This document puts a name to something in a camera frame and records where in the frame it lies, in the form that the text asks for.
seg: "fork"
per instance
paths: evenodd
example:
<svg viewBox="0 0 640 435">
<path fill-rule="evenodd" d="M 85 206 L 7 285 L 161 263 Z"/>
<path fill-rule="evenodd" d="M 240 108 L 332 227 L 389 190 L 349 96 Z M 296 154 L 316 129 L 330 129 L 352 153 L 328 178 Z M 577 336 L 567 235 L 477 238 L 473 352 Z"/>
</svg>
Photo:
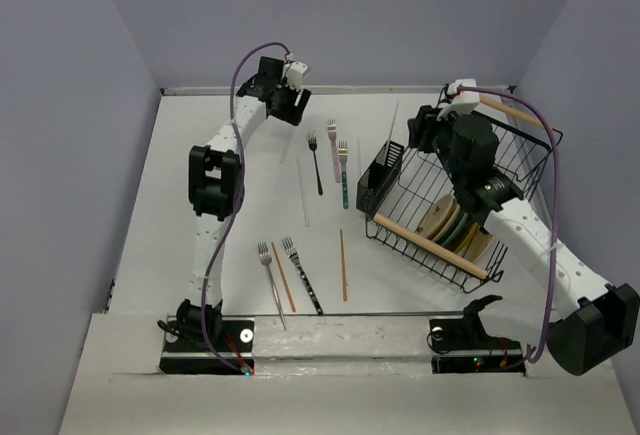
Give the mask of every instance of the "fork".
<svg viewBox="0 0 640 435">
<path fill-rule="evenodd" d="M 333 172 L 336 176 L 336 183 L 340 183 L 340 162 L 338 162 L 338 147 L 336 146 L 336 138 L 338 137 L 338 132 L 336 130 L 336 121 L 334 119 L 329 120 L 329 123 L 327 124 L 327 133 L 329 134 L 329 140 L 331 141 Z"/>
<path fill-rule="evenodd" d="M 320 306 L 318 297 L 316 297 L 316 294 L 313 291 L 313 287 L 311 287 L 311 283 L 307 278 L 307 274 L 304 273 L 304 270 L 302 269 L 302 265 L 300 265 L 300 257 L 298 256 L 298 251 L 296 250 L 296 247 L 293 244 L 293 240 L 291 240 L 291 237 L 283 238 L 282 245 L 284 246 L 284 251 L 287 254 L 287 257 L 289 257 L 289 260 L 291 260 L 291 263 L 293 263 L 293 265 L 296 267 L 296 271 L 298 272 L 298 275 L 300 275 L 300 278 L 302 279 L 304 288 L 307 289 L 309 298 L 311 298 L 311 301 L 313 302 L 313 306 L 316 307 L 316 312 L 318 312 L 318 315 L 323 315 L 324 312 L 322 311 L 322 307 Z"/>
<path fill-rule="evenodd" d="M 347 142 L 338 142 L 338 158 L 342 167 L 342 208 L 349 208 L 349 188 L 347 187 Z"/>
<path fill-rule="evenodd" d="M 280 297 L 278 296 L 278 289 L 276 288 L 276 282 L 274 281 L 273 275 L 271 274 L 271 267 L 269 265 L 271 265 L 272 259 L 266 243 L 261 242 L 258 244 L 258 256 L 260 257 L 260 263 L 267 269 L 267 275 L 269 275 L 271 289 L 273 290 L 273 298 L 275 298 L 276 300 L 278 312 L 280 313 L 280 320 L 282 320 L 282 326 L 286 330 L 287 322 L 284 321 L 284 313 L 282 312 L 282 304 L 280 303 Z"/>
<path fill-rule="evenodd" d="M 316 158 L 316 150 L 318 149 L 318 140 L 316 132 L 309 132 L 309 149 L 313 152 L 313 161 L 316 164 L 316 178 L 318 179 L 318 195 L 322 195 L 322 182 L 320 181 L 320 172 L 318 171 L 318 159 Z"/>
</svg>

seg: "chopstick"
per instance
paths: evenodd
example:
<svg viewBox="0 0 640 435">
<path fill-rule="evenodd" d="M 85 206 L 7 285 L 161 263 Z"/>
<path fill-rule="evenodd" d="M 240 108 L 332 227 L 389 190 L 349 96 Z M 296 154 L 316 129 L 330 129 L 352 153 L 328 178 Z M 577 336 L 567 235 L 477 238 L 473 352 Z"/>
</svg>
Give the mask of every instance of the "chopstick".
<svg viewBox="0 0 640 435">
<path fill-rule="evenodd" d="M 289 284 L 287 283 L 287 277 L 284 274 L 284 270 L 282 269 L 282 264 L 280 263 L 280 257 L 278 256 L 278 250 L 276 250 L 276 245 L 271 242 L 271 248 L 273 248 L 273 254 L 276 256 L 276 263 L 278 264 L 278 268 L 280 269 L 280 276 L 282 277 L 282 283 L 284 284 L 284 289 L 287 292 L 287 298 L 289 299 L 289 304 L 291 305 L 291 311 L 296 311 L 296 304 L 293 303 L 293 297 L 291 296 L 291 291 L 289 290 Z"/>
<path fill-rule="evenodd" d="M 455 265 L 458 268 L 461 268 L 462 270 L 469 273 L 470 275 L 473 275 L 474 277 L 479 278 L 480 280 L 484 280 L 485 278 L 487 278 L 488 273 L 485 269 L 480 268 L 477 265 L 471 263 L 469 260 L 465 260 L 460 255 L 457 255 L 447 250 L 446 248 L 441 247 L 437 243 L 433 243 L 431 240 L 428 240 L 426 238 L 421 237 L 420 235 L 417 235 L 411 230 L 408 230 L 406 227 L 403 227 L 402 225 L 397 224 L 393 220 L 389 220 L 384 215 L 377 213 L 373 217 L 373 221 L 376 222 L 378 225 L 386 228 L 390 232 L 398 235 L 399 237 L 404 238 L 405 240 L 413 243 L 414 245 L 417 245 L 420 248 L 424 248 L 428 252 L 431 252 L 434 255 L 437 255 L 438 257 L 440 257 L 441 259 Z"/>
<path fill-rule="evenodd" d="M 523 112 L 522 110 L 518 110 L 517 108 L 510 107 L 505 105 L 504 103 L 498 102 L 497 100 L 493 100 L 491 98 L 480 95 L 480 103 L 483 103 L 491 108 L 495 108 L 496 110 L 500 110 L 507 115 L 511 115 L 512 117 L 518 118 L 523 122 L 530 123 L 531 125 L 535 125 L 537 127 L 543 128 L 542 123 L 533 115 L 529 115 L 528 113 Z"/>
<path fill-rule="evenodd" d="M 345 302 L 349 299 L 347 292 L 347 263 L 344 258 L 344 236 L 340 229 L 340 256 L 342 258 L 342 300 Z"/>
</svg>

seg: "blue-handled fork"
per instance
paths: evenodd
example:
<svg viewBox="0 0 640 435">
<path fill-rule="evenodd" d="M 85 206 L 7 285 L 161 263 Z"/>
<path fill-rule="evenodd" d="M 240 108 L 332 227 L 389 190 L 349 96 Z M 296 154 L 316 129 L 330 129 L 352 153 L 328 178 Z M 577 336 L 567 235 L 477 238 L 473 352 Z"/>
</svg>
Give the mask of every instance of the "blue-handled fork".
<svg viewBox="0 0 640 435">
<path fill-rule="evenodd" d="M 349 188 L 347 186 L 347 142 L 338 142 L 338 158 L 342 169 L 342 208 L 349 208 Z"/>
</svg>

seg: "gray wall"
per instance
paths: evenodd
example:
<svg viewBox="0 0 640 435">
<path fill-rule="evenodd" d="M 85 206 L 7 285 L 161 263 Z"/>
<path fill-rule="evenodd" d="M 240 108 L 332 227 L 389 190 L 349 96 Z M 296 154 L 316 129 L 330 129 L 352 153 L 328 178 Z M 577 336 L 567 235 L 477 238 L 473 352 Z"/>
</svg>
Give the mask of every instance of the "gray wall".
<svg viewBox="0 0 640 435">
<path fill-rule="evenodd" d="M 0 0 L 0 432 L 52 434 L 159 100 L 112 0 Z"/>
<path fill-rule="evenodd" d="M 311 64 L 314 84 L 516 83 L 564 1 L 115 0 L 162 87 L 228 86 L 271 39 Z"/>
<path fill-rule="evenodd" d="M 568 0 L 517 93 L 567 136 L 560 236 L 593 269 L 640 290 L 639 0 Z M 544 180 L 550 200 L 550 179 Z M 615 359 L 640 427 L 640 334 Z"/>
</svg>

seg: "wire basket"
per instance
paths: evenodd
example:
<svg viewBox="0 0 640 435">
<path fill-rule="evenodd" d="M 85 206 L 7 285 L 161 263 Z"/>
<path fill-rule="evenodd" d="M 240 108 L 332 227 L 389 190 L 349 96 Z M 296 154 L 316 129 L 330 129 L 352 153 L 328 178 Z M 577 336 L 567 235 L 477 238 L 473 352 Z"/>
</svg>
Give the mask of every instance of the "wire basket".
<svg viewBox="0 0 640 435">
<path fill-rule="evenodd" d="M 478 112 L 473 113 L 489 120 L 500 140 L 496 167 L 530 200 L 547 165 L 551 147 L 511 125 Z M 556 129 L 554 132 L 557 143 L 560 143 L 562 132 Z M 431 206 L 452 191 L 453 186 L 436 154 L 425 154 L 417 149 L 405 150 L 402 145 L 392 141 L 388 147 L 385 144 L 381 148 L 360 178 L 356 207 L 366 214 L 365 233 L 368 238 L 401 253 L 443 282 L 471 293 L 489 281 L 499 282 L 502 279 L 504 270 L 500 265 L 507 253 L 507 247 L 502 242 L 493 240 L 484 255 L 475 262 L 487 270 L 487 277 L 478 279 L 373 221 L 373 217 L 380 213 L 415 231 Z"/>
</svg>

